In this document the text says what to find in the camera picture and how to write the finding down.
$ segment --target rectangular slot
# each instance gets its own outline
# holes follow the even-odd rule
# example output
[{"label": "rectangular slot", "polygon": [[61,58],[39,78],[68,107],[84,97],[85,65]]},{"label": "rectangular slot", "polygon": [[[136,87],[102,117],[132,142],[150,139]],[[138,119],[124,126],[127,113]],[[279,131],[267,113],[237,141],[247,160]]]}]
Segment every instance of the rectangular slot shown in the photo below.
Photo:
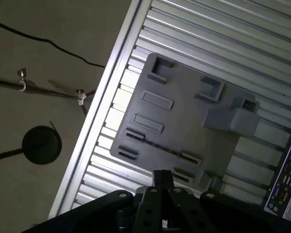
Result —
[{"label": "rectangular slot", "polygon": [[200,85],[201,91],[199,95],[215,102],[218,101],[224,86],[223,82],[205,76],[200,80]]},{"label": "rectangular slot", "polygon": [[250,97],[236,97],[232,102],[231,108],[243,108],[249,112],[256,113],[259,108],[259,102]]},{"label": "rectangular slot", "polygon": [[135,152],[131,149],[127,149],[123,146],[118,147],[118,154],[125,157],[125,158],[132,159],[132,160],[135,160],[137,158],[137,155],[138,155],[137,152]]},{"label": "rectangular slot", "polygon": [[189,155],[187,153],[184,153],[184,152],[182,152],[181,158],[185,159],[185,160],[187,160],[187,161],[189,161],[191,163],[197,164],[197,165],[200,165],[202,163],[201,159],[198,159],[198,158],[196,158],[196,157],[194,157],[192,155]]},{"label": "rectangular slot", "polygon": [[140,140],[145,138],[145,135],[143,133],[139,133],[139,132],[132,130],[132,129],[129,129],[129,128],[127,128],[125,130],[125,135],[130,136],[132,138],[140,139]]},{"label": "rectangular slot", "polygon": [[148,73],[147,74],[147,78],[148,79],[151,79],[153,81],[156,81],[158,83],[161,83],[161,84],[165,84],[166,83],[166,80],[167,80],[166,78],[164,78],[162,76],[159,76],[159,75],[157,75],[155,73]]},{"label": "rectangular slot", "polygon": [[144,128],[146,130],[152,131],[154,133],[158,133],[158,134],[160,134],[162,132],[163,127],[164,127],[162,124],[157,123],[153,120],[149,120],[149,119],[147,119],[143,116],[140,116],[138,114],[134,114],[132,121],[136,125]]},{"label": "rectangular slot", "polygon": [[141,95],[141,99],[167,110],[171,110],[171,107],[174,103],[172,100],[169,100],[165,97],[159,96],[149,91],[144,91]]},{"label": "rectangular slot", "polygon": [[257,104],[254,102],[251,102],[249,100],[245,100],[242,108],[245,110],[248,110],[249,112],[254,112],[256,105]]},{"label": "rectangular slot", "polygon": [[192,183],[194,180],[194,176],[191,173],[183,171],[179,168],[174,168],[173,176],[186,183]]},{"label": "rectangular slot", "polygon": [[173,62],[171,60],[163,59],[161,57],[157,57],[156,61],[154,62],[154,66],[152,68],[153,73],[157,73],[157,69],[159,66],[164,66],[167,68],[171,68],[173,66]]}]

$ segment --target wire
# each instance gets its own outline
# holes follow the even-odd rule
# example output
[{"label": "wire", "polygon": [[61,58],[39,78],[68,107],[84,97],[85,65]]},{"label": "wire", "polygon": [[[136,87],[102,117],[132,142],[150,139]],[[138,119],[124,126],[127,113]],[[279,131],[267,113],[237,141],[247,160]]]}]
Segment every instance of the wire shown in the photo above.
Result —
[{"label": "wire", "polygon": [[22,33],[22,32],[20,32],[20,31],[17,31],[17,30],[15,30],[15,29],[13,29],[13,28],[10,28],[10,27],[8,27],[8,26],[2,24],[2,23],[0,23],[0,28],[3,28],[3,29],[5,29],[5,30],[7,30],[7,31],[9,31],[9,32],[15,33],[15,34],[17,34],[17,35],[23,36],[23,37],[28,38],[28,39],[31,39],[31,40],[36,40],[36,41],[40,41],[40,42],[46,42],[46,43],[49,43],[49,44],[51,44],[52,46],[54,46],[55,48],[57,48],[58,50],[60,50],[60,51],[62,51],[62,52],[64,52],[64,53],[67,53],[67,54],[69,54],[69,55],[71,55],[71,56],[73,56],[73,57],[76,57],[76,58],[81,59],[81,60],[84,61],[86,64],[89,64],[89,65],[91,65],[91,66],[95,66],[95,67],[105,68],[105,66],[103,66],[103,65],[99,65],[99,64],[96,64],[96,63],[91,63],[91,62],[87,61],[85,58],[83,58],[83,57],[81,57],[81,56],[78,56],[78,55],[76,55],[76,54],[74,54],[74,53],[72,53],[72,52],[69,52],[69,51],[67,51],[67,50],[65,50],[65,49],[63,49],[63,48],[61,48],[61,47],[59,47],[58,45],[56,45],[56,44],[55,44],[53,41],[51,41],[51,40],[43,39],[43,38],[39,38],[39,37],[36,37],[36,36],[32,36],[32,35],[28,35],[28,34]]}]

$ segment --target concrete floor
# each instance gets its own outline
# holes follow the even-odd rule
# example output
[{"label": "concrete floor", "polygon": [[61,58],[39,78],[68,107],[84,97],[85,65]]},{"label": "concrete floor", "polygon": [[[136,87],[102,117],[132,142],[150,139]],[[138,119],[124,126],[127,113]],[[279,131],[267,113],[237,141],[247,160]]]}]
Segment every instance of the concrete floor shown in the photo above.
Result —
[{"label": "concrete floor", "polygon": [[[106,65],[130,0],[0,1],[0,22],[51,39],[87,60]],[[52,46],[0,29],[0,77],[18,80],[16,71],[51,88],[53,79],[73,89],[96,89],[103,69]],[[23,155],[0,161],[0,233],[20,232],[47,219],[84,115],[72,100],[29,95],[0,88],[0,152],[18,149],[30,128],[52,121],[63,149],[52,164],[31,164]]]}]

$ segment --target black stand leg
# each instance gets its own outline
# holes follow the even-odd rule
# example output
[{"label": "black stand leg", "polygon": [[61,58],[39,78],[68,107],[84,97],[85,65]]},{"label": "black stand leg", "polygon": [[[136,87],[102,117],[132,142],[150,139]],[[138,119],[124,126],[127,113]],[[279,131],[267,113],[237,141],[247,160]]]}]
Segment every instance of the black stand leg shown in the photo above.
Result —
[{"label": "black stand leg", "polygon": [[24,152],[23,149],[17,149],[17,150],[11,150],[11,151],[7,151],[7,152],[3,152],[3,153],[0,153],[0,159],[4,159],[4,158],[7,158],[7,157],[11,157],[13,155],[21,154],[23,152]]}]

